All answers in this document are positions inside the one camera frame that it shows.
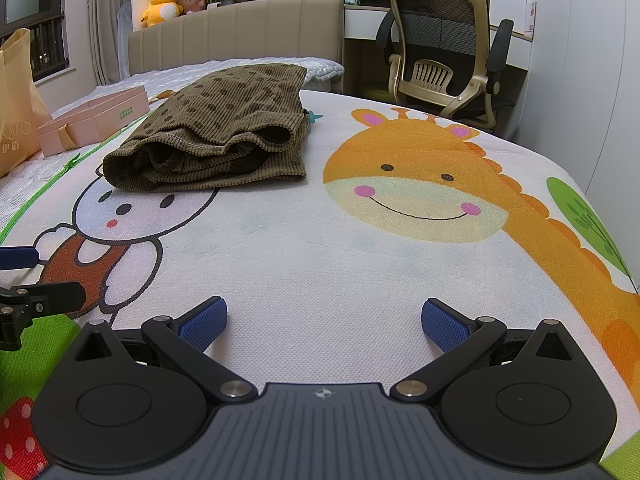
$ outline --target cartoon giraffe print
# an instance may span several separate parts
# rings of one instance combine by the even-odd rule
[[[396,120],[363,108],[351,113],[368,128],[327,161],[332,199],[362,221],[418,240],[477,242],[504,230],[576,308],[640,408],[640,296],[614,285],[570,227],[469,142],[480,132],[391,109]]]

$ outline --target red mushroom print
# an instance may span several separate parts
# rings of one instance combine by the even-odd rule
[[[23,397],[0,415],[0,461],[7,470],[22,480],[31,480],[47,464],[31,429],[33,401]]]

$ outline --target green zipper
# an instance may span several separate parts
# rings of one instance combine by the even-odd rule
[[[129,123],[127,126],[125,126],[123,129],[121,129],[119,132],[117,132],[113,136],[109,137],[109,139],[106,139],[103,142],[101,142],[100,144],[98,144],[95,148],[90,149],[88,152],[86,152],[86,153],[84,153],[82,155],[80,153],[78,153],[74,158],[72,158],[70,161],[68,161],[62,167],[62,169],[59,172],[57,172],[54,176],[52,176],[44,186],[42,186],[39,190],[37,190],[36,193],[34,193],[34,195],[30,199],[28,199],[27,202],[25,202],[24,205],[20,209],[18,209],[18,211],[16,211],[16,213],[11,217],[11,220],[9,220],[8,224],[4,226],[4,229],[2,229],[2,231],[0,231],[0,244],[2,244],[4,242],[4,239],[7,237],[7,235],[11,231],[11,229],[15,226],[16,222],[22,217],[22,215],[24,215],[24,213],[27,211],[27,209],[30,208],[33,205],[33,203],[47,189],[49,189],[51,186],[53,186],[61,176],[63,176],[67,171],[69,171],[69,170],[73,169],[74,167],[76,167],[83,160],[85,160],[89,155],[92,155],[93,153],[97,152],[101,147],[107,145],[113,139],[119,137],[122,132],[124,132],[125,130],[129,129],[130,127],[132,127],[137,122],[140,122],[141,120],[144,120],[149,115],[149,113],[150,112],[148,112],[145,115],[143,115],[142,117],[136,119],[132,123]]]

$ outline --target window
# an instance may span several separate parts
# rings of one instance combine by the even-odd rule
[[[31,71],[37,81],[68,66],[62,40],[62,0],[0,0],[0,44],[18,28],[31,31]]]

